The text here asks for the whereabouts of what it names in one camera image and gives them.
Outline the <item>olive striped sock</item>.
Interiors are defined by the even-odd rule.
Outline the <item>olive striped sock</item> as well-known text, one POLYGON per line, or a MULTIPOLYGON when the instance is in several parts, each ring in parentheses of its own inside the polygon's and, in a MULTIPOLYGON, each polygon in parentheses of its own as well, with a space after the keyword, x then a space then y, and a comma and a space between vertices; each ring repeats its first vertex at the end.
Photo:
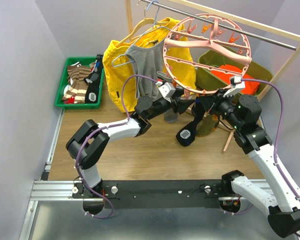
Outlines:
POLYGON ((219 125, 219 119, 215 114, 209 114, 202 119, 196 127, 197 137, 206 137, 214 132, 219 125))

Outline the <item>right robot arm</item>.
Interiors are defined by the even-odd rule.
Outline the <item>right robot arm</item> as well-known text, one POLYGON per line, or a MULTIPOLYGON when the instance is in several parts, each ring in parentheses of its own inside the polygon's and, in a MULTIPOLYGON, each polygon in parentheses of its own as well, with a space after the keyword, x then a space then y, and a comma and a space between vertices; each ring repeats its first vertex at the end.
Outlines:
POLYGON ((272 230, 281 238, 300 231, 300 188, 275 153, 275 146, 267 132, 257 123, 262 108, 258 99, 249 94, 233 103, 229 97, 216 93, 199 96, 195 113, 200 111, 223 117, 234 128, 237 145, 257 165, 272 194, 253 184, 238 170, 224 174, 220 191, 247 199, 265 216, 272 230))

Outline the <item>black patterned sock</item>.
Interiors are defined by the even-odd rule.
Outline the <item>black patterned sock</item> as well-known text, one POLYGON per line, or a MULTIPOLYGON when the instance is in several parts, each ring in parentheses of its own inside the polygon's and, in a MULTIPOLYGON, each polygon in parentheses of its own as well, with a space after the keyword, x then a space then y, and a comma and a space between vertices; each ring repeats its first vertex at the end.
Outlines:
POLYGON ((206 112, 200 100, 196 100, 194 102, 192 109, 194 113, 193 120, 176 134, 176 140, 183 147, 191 145, 195 140, 197 126, 203 119, 206 112))
POLYGON ((84 100, 86 104, 96 104, 98 102, 103 68, 103 55, 98 54, 91 73, 84 79, 84 81, 88 84, 84 100))

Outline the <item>pink round clip hanger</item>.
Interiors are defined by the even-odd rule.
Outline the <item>pink round clip hanger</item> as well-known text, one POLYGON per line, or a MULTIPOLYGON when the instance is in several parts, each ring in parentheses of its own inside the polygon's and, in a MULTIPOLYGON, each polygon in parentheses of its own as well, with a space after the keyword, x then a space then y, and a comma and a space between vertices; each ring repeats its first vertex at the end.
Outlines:
POLYGON ((201 13, 197 16, 202 16, 204 19, 211 19, 213 22, 210 24, 209 29, 209 37, 198 36, 192 34, 195 27, 192 26, 193 18, 187 17, 180 21, 175 27, 171 29, 169 34, 164 40, 163 43, 163 62, 166 68, 166 73, 169 77, 172 78, 172 83, 176 87, 180 87, 183 89, 183 95, 188 98, 191 94, 196 94, 199 96, 212 95, 215 94, 216 90, 197 90, 192 88, 186 84, 183 84, 178 78, 174 75, 173 70, 170 66, 172 61, 178 64, 189 65, 195 68, 202 68, 209 71, 218 71, 226 74, 231 74, 232 76, 240 76, 243 77, 247 72, 249 65, 252 61, 251 56, 251 46, 248 40, 248 37, 243 34, 239 34, 239 38, 242 39, 242 44, 236 44, 234 41, 222 41, 218 39, 219 36, 219 22, 227 23, 228 27, 241 29, 236 23, 232 20, 229 20, 224 17, 220 17, 217 15, 209 14, 209 13, 201 13), (235 72, 230 70, 224 70, 218 67, 200 64, 197 62, 193 62, 190 60, 185 60, 179 57, 170 56, 167 54, 168 50, 171 48, 184 48, 184 49, 206 49, 210 51, 214 51, 219 53, 237 63, 243 65, 242 72, 235 72))

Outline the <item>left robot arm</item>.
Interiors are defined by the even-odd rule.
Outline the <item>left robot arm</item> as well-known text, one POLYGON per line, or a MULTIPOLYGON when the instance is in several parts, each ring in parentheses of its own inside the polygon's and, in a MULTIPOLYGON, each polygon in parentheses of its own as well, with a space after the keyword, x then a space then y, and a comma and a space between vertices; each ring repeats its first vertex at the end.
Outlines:
POLYGON ((149 96, 141 96, 134 112, 124 120, 109 123, 86 120, 65 145, 75 160, 75 168, 84 184, 83 191, 91 198, 103 197, 97 162, 108 143, 141 136, 152 126, 151 119, 168 110, 181 115, 194 102, 194 99, 182 99, 179 95, 173 95, 172 100, 161 97, 155 101, 149 96))

